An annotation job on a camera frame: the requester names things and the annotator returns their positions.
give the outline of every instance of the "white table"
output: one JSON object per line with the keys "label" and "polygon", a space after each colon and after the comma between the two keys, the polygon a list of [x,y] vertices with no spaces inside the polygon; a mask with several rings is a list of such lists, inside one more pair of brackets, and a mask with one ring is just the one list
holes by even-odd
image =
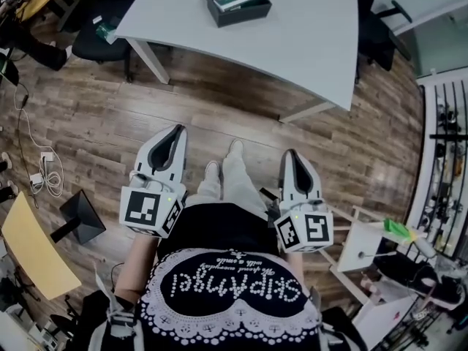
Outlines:
{"label": "white table", "polygon": [[136,0],[117,28],[163,83],[148,42],[220,57],[294,83],[320,98],[288,122],[338,105],[351,108],[358,52],[357,0],[271,0],[268,17],[218,28],[205,0]]}

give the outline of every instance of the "black box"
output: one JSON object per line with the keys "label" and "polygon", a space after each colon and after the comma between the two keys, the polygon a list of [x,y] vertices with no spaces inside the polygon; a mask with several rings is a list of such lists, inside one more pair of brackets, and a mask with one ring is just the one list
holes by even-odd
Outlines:
{"label": "black box", "polygon": [[256,4],[254,6],[222,12],[214,3],[214,0],[206,0],[206,2],[208,10],[213,16],[218,27],[244,22],[245,20],[264,18],[267,16],[271,8],[270,0],[256,0]]}

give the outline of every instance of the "black chair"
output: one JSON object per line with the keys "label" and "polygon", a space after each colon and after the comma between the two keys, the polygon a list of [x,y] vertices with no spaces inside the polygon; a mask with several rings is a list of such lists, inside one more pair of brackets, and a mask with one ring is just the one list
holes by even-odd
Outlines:
{"label": "black chair", "polygon": [[[358,329],[352,324],[351,319],[346,315],[342,308],[333,307],[322,312],[322,321],[333,326],[334,335],[336,332],[348,337],[360,351],[368,351],[365,341],[359,334]],[[330,346],[330,351],[345,351],[350,348],[346,343]]]}
{"label": "black chair", "polygon": [[117,39],[112,45],[96,34],[99,23],[93,19],[102,17],[101,23],[117,26],[134,0],[80,0],[73,4],[59,23],[59,30],[77,31],[72,52],[85,60],[106,61],[124,60],[124,71],[128,82],[132,82],[130,73],[131,47],[125,39]]}
{"label": "black chair", "polygon": [[68,319],[66,317],[60,316],[58,314],[51,314],[50,319],[56,325],[57,329],[51,333],[52,336],[55,336],[59,331],[61,331],[69,340],[73,339],[76,329],[78,327],[78,320],[80,315],[69,302],[70,296],[65,295],[65,304],[67,305],[67,314],[71,317]]}
{"label": "black chair", "polygon": [[[358,51],[368,59],[369,63],[376,61],[383,69],[390,71],[395,49],[408,61],[411,60],[411,55],[404,44],[385,25],[382,18],[402,14],[409,22],[412,22],[412,19],[395,0],[392,0],[393,8],[379,13],[371,11],[373,4],[374,0],[358,0]],[[358,81],[359,68],[356,72],[356,83]]]}

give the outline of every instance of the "metal rack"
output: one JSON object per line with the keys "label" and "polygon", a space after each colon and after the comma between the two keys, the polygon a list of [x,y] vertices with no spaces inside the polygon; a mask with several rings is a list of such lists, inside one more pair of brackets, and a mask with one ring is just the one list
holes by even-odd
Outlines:
{"label": "metal rack", "polygon": [[[423,150],[423,155],[427,156],[422,159],[426,167],[418,181],[419,199],[413,200],[410,226],[427,232],[428,240],[440,254],[452,260],[468,261],[468,189],[464,188],[468,159],[468,78],[433,84],[423,92],[429,96],[425,98]],[[413,261],[427,261],[413,245],[400,246],[399,251]],[[376,350],[404,351],[415,342],[410,329],[421,333],[429,329],[441,312],[434,309],[415,322],[411,313],[420,301],[413,303],[404,319]]]}
{"label": "metal rack", "polygon": [[[426,105],[435,109],[435,134],[426,137],[435,141],[435,150],[430,185],[416,227],[427,232],[436,250],[451,259],[458,257],[467,231],[467,86],[465,80],[433,86],[436,97]],[[423,259],[414,246],[401,252],[414,261]]]}

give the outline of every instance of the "white pants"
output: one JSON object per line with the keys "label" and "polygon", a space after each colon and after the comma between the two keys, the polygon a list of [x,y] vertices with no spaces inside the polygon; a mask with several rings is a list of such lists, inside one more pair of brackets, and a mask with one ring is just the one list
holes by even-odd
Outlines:
{"label": "white pants", "polygon": [[222,172],[224,176],[223,199],[221,200],[219,177],[205,177],[205,180],[200,182],[197,194],[186,199],[186,208],[197,204],[232,203],[267,221],[266,205],[247,174],[242,157],[228,154],[222,163]]}

